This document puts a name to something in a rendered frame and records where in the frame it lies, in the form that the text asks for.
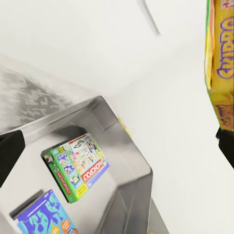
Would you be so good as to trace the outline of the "toy box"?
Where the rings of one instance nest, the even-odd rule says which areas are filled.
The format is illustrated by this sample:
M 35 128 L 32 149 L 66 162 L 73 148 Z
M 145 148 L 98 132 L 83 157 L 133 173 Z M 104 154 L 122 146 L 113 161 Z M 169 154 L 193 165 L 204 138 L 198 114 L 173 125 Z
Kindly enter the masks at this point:
M 79 234 L 149 234 L 153 171 L 103 96 L 16 130 L 25 149 L 0 188 L 0 234 L 23 234 L 12 219 L 49 190 Z M 43 155 L 88 132 L 110 168 L 71 204 Z

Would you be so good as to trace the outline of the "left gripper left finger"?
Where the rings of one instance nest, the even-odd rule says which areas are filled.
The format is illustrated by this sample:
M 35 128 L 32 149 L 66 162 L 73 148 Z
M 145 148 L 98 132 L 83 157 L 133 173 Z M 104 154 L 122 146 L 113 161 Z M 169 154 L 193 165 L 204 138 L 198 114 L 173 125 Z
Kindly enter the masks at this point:
M 0 188 L 25 149 L 22 130 L 0 135 Z

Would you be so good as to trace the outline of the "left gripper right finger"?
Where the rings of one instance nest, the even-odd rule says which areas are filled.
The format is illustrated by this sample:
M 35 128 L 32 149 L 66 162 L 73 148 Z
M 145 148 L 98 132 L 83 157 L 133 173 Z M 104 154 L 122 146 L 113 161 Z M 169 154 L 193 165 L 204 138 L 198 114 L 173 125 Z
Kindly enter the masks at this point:
M 219 136 L 218 146 L 234 169 L 234 132 L 225 129 L 222 130 Z

